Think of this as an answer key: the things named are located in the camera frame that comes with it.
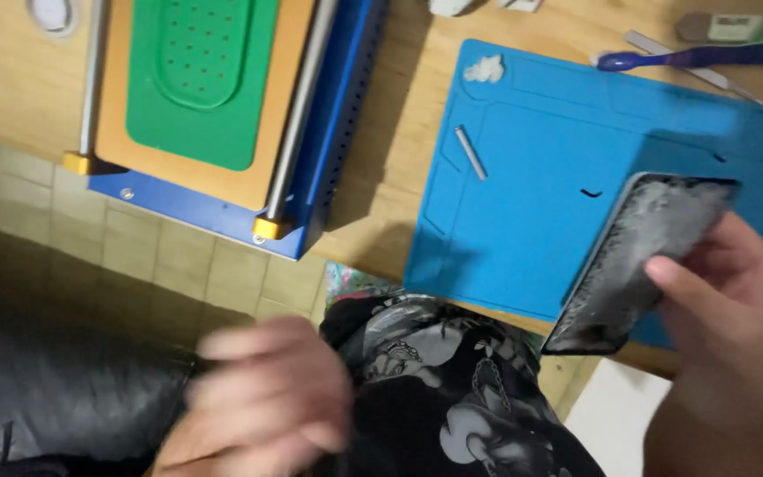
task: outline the black leather jacket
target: black leather jacket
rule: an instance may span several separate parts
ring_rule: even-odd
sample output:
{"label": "black leather jacket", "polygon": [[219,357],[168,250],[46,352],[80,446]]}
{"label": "black leather jacket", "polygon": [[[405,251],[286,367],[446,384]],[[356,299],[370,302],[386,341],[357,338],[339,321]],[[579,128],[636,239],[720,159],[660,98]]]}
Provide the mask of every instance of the black leather jacket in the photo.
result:
{"label": "black leather jacket", "polygon": [[0,299],[0,475],[140,475],[183,412],[196,358],[61,312]]}

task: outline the wooden desk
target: wooden desk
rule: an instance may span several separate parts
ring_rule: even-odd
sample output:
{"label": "wooden desk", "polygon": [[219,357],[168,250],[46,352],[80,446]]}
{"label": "wooden desk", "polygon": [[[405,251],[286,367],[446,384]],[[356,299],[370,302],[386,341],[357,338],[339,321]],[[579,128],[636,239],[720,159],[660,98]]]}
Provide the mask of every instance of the wooden desk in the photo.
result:
{"label": "wooden desk", "polygon": [[[590,53],[625,49],[622,34],[630,29],[675,46],[672,26],[689,11],[763,13],[763,0],[546,0],[534,15],[482,0],[471,15],[445,19],[431,17],[425,0],[391,4],[329,232],[313,252],[393,280],[402,278],[462,40],[587,63]],[[82,27],[74,38],[49,40],[30,23],[22,3],[0,0],[0,140],[56,162],[62,151],[77,147],[86,34]],[[719,71],[763,99],[763,67]],[[633,73],[718,92],[666,68]],[[539,320],[478,310],[538,333],[549,328]],[[673,353],[640,345],[628,346],[619,359],[665,376],[677,366]]]}

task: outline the toothbrush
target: toothbrush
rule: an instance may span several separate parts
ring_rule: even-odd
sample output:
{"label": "toothbrush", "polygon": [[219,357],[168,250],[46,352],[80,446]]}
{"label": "toothbrush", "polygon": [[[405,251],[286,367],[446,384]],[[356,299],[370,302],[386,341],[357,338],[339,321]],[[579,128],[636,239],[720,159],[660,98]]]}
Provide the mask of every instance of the toothbrush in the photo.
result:
{"label": "toothbrush", "polygon": [[602,52],[591,59],[600,71],[628,71],[639,66],[707,68],[714,64],[763,64],[763,43],[732,47],[696,47],[668,54]]}

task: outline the tile floor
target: tile floor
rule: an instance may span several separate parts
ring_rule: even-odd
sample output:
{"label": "tile floor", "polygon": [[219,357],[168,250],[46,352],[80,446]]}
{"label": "tile floor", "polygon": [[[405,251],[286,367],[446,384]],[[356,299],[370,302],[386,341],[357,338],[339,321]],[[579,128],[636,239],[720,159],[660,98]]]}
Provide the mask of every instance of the tile floor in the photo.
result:
{"label": "tile floor", "polygon": [[[109,326],[181,345],[228,322],[295,313],[319,323],[325,311],[321,257],[289,261],[172,222],[1,145],[0,231],[27,240],[0,244],[0,286],[19,280]],[[544,359],[541,386],[559,417],[591,363]]]}

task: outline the black graphic shirt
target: black graphic shirt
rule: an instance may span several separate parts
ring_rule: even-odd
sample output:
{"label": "black graphic shirt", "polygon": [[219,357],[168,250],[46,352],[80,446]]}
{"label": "black graphic shirt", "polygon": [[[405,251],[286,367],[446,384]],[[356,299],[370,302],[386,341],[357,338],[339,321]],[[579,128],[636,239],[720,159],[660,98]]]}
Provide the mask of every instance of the black graphic shirt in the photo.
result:
{"label": "black graphic shirt", "polygon": [[398,295],[338,301],[321,332],[355,380],[355,438],[312,475],[603,475],[537,387],[523,331]]}

